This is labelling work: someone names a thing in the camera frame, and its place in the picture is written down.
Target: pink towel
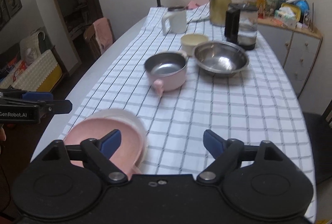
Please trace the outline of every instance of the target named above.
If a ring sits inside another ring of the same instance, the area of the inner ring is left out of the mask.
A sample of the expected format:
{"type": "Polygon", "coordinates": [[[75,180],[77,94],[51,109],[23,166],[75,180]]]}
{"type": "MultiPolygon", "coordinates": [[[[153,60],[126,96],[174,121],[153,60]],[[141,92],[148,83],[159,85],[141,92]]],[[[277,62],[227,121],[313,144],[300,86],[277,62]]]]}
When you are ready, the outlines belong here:
{"type": "Polygon", "coordinates": [[[187,8],[188,8],[188,9],[196,9],[196,8],[198,8],[199,6],[200,6],[200,5],[197,4],[195,1],[190,1],[189,4],[188,4],[188,6],[187,6],[187,8]]]}
{"type": "Polygon", "coordinates": [[[93,27],[95,28],[100,53],[103,54],[113,44],[112,32],[107,18],[103,17],[96,20],[93,27]]]}

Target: cabinet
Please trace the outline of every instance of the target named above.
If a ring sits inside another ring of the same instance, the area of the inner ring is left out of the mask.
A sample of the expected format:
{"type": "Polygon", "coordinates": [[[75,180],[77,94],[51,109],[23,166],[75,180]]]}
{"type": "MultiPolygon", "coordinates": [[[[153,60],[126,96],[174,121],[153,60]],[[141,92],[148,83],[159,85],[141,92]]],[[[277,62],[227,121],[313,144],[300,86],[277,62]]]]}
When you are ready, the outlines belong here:
{"type": "Polygon", "coordinates": [[[294,33],[284,70],[292,84],[296,95],[301,93],[309,76],[315,56],[318,52],[320,39],[305,34],[294,33]]]}
{"type": "Polygon", "coordinates": [[[315,63],[322,41],[321,33],[306,29],[289,29],[259,19],[258,30],[283,66],[297,96],[302,92],[315,63]]]}
{"type": "Polygon", "coordinates": [[[280,64],[284,66],[293,32],[262,24],[258,25],[258,31],[270,45],[280,64]]]}

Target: white tablecloth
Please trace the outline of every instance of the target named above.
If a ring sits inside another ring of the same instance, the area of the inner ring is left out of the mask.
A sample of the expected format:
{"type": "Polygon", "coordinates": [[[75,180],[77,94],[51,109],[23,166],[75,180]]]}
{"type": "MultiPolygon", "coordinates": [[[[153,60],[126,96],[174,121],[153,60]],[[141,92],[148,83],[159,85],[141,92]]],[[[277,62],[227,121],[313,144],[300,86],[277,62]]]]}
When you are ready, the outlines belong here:
{"type": "MultiPolygon", "coordinates": [[[[122,108],[136,114],[148,130],[148,152],[140,168],[143,173],[197,176],[213,161],[203,146],[204,130],[211,129],[225,139],[236,138],[250,145],[272,141],[315,186],[311,146],[298,100],[260,34],[256,48],[248,51],[246,71],[229,79],[212,78],[189,59],[186,83],[162,98],[156,95],[148,84],[144,62],[157,52],[179,50],[183,36],[162,34],[161,17],[166,11],[150,9],[139,35],[88,93],[59,139],[96,111],[122,108]]],[[[204,20],[208,12],[209,5],[187,11],[186,33],[224,40],[223,28],[204,20]]],[[[311,221],[316,215],[315,200],[316,194],[306,213],[311,221]]]]}

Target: stainless steel bowl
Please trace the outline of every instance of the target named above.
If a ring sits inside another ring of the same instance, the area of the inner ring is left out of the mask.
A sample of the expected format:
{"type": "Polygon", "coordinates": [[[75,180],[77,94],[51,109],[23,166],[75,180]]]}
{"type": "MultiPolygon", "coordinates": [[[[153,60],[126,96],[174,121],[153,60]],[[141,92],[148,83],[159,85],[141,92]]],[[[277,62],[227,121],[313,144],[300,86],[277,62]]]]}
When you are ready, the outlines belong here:
{"type": "Polygon", "coordinates": [[[208,41],[198,44],[194,48],[193,57],[198,66],[210,75],[219,77],[232,77],[249,64],[245,50],[226,41],[208,41]]]}

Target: pink pot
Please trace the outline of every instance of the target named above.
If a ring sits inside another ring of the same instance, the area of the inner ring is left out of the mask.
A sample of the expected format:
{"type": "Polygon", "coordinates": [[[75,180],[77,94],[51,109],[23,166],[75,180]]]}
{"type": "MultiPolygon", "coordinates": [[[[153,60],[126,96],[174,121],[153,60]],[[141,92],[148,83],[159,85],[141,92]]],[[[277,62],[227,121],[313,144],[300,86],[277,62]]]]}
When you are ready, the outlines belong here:
{"type": "Polygon", "coordinates": [[[164,91],[179,88],[186,81],[187,54],[183,51],[166,51],[149,57],[144,68],[150,85],[159,96],[164,91]]]}
{"type": "MultiPolygon", "coordinates": [[[[95,112],[74,126],[63,142],[69,145],[80,144],[88,138],[101,139],[113,129],[121,131],[121,145],[110,161],[130,179],[133,174],[141,173],[139,166],[147,151],[146,129],[133,113],[115,108],[95,112]]],[[[83,167],[81,161],[71,163],[83,167]]]]}

